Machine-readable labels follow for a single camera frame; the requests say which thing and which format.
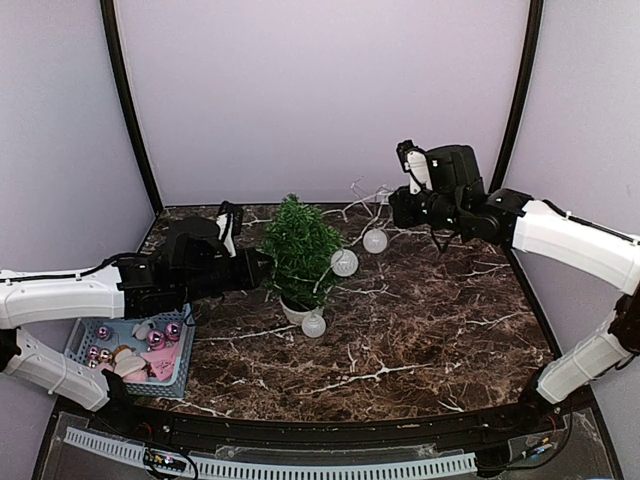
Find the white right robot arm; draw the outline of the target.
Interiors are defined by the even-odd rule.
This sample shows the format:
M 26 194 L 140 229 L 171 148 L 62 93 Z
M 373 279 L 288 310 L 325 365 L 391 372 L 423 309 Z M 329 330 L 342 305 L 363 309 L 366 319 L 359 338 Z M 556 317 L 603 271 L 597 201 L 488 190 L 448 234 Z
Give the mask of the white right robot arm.
M 568 353 L 536 373 L 510 413 L 521 434 L 534 432 L 549 407 L 639 355 L 639 239 L 581 219 L 549 200 L 512 189 L 484 190 L 474 150 L 448 145 L 424 150 L 410 140 L 396 154 L 409 183 L 389 197 L 401 229 L 427 225 L 462 241 L 481 240 L 552 259 L 615 287 L 611 316 Z

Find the small green christmas tree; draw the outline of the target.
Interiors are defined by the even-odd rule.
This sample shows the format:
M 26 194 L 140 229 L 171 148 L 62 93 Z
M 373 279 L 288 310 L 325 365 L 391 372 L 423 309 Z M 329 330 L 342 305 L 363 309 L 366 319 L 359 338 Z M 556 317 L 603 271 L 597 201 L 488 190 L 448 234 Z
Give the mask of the small green christmas tree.
M 306 316 L 323 311 L 329 292 L 341 282 L 331 258 L 343 243 L 318 207 L 294 193 L 284 197 L 265 227 L 261 251 L 274 261 L 266 288 L 279 299 L 290 323 L 300 326 Z

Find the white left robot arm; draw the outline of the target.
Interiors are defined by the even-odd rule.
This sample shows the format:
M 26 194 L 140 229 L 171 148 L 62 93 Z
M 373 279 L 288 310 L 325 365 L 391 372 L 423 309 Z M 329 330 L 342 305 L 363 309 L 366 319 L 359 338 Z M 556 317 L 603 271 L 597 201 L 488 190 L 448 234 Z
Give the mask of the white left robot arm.
M 214 219 L 192 216 L 171 224 L 150 253 L 115 254 L 85 270 L 1 273 L 1 371 L 97 412 L 120 436 L 141 427 L 124 379 L 100 373 L 43 344 L 25 326 L 78 318 L 138 320 L 180 311 L 227 292 L 253 290 L 274 260 L 238 248 L 244 210 L 223 202 Z

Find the white ball string lights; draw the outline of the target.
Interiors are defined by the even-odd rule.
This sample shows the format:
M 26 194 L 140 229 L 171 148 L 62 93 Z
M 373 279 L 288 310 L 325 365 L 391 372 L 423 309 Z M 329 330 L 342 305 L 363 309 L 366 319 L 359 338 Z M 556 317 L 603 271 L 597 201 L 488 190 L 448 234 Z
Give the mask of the white ball string lights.
M 355 196 L 355 199 L 341 209 L 331 210 L 331 213 L 339 213 L 344 220 L 348 221 L 347 212 L 355 207 L 362 206 L 366 212 L 369 213 L 370 220 L 375 223 L 379 218 L 379 214 L 374 214 L 369 209 L 370 204 L 377 204 L 379 207 L 387 204 L 387 197 L 391 194 L 391 189 L 386 185 L 379 186 L 373 193 L 367 193 L 363 188 L 359 186 L 360 179 L 355 180 L 350 189 Z M 314 289 L 317 289 L 320 285 L 320 281 L 323 280 L 329 273 L 336 274 L 340 279 L 344 279 L 354 275 L 359 267 L 359 259 L 357 255 L 351 250 L 351 247 L 356 245 L 367 231 L 367 227 L 364 227 L 360 233 L 360 236 L 345 246 L 339 248 L 331 257 L 329 267 L 325 270 L 321 278 L 316 282 Z M 301 320 L 302 333 L 309 338 L 316 339 L 323 336 L 327 329 L 327 322 L 323 317 L 324 307 L 316 307 L 309 313 L 305 314 Z

